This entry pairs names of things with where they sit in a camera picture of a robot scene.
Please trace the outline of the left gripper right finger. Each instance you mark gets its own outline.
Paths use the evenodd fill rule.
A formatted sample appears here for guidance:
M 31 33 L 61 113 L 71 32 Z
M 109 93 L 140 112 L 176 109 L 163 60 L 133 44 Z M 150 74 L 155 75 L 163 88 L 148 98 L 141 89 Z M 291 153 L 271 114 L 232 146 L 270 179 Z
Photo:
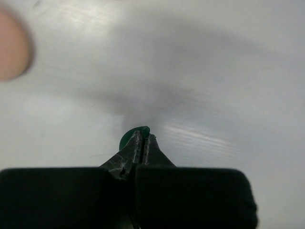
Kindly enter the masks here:
M 244 173 L 176 167 L 156 137 L 135 170 L 135 218 L 142 229 L 255 229 L 257 205 Z

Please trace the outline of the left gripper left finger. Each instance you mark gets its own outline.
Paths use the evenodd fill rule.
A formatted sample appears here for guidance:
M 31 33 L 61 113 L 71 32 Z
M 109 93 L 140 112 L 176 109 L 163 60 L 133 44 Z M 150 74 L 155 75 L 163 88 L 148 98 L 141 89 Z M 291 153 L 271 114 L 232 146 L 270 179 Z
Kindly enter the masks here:
M 99 167 L 8 168 L 0 173 L 3 229 L 135 229 L 128 179 L 143 137 Z

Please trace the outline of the green round puff bottom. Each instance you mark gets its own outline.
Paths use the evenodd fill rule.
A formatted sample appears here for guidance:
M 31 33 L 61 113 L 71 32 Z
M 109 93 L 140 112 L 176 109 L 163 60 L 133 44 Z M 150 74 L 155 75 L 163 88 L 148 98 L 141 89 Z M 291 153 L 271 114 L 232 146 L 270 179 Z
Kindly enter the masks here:
M 150 134 L 150 128 L 148 126 L 138 126 L 127 131 L 120 140 L 119 150 L 122 150 L 127 145 L 136 131 L 139 131 L 142 134 L 143 139 L 147 138 Z

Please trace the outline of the pink puff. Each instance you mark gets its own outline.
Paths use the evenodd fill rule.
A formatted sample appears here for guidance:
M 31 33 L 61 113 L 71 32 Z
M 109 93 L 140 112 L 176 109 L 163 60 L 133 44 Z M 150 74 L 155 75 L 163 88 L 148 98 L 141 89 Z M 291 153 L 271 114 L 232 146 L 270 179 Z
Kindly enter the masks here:
M 11 8 L 0 6 L 0 80 L 10 81 L 27 72 L 35 46 L 27 25 Z

